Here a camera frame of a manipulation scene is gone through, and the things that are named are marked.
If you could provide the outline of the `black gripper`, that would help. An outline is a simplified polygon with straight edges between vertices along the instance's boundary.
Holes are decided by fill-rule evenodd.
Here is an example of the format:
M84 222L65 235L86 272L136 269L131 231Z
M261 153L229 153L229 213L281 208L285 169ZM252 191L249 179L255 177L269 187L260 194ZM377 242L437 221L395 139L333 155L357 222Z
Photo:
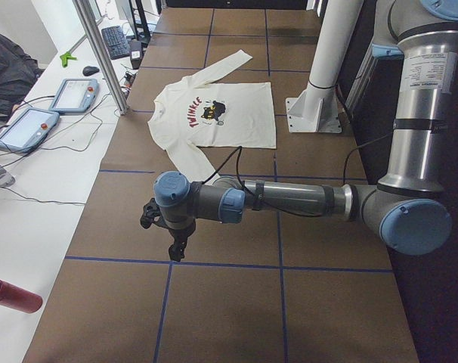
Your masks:
M169 247L169 257L172 261L180 262L185 258L185 249L189 237L196 230L196 221L166 222L170 235L173 237L173 245Z

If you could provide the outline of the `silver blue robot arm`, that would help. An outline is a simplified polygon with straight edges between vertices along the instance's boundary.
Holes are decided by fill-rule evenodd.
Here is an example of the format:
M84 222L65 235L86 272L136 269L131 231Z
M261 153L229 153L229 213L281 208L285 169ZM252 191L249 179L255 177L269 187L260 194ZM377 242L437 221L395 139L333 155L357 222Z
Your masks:
M169 231L171 260L184 258L197 219L238 223L244 209L358 219L407 255L427 254L445 243L452 219L438 201L438 173L458 59L458 1L378 2L373 54L404 59L386 175L375 185L335 188L230 177L208 185L164 172L141 225Z

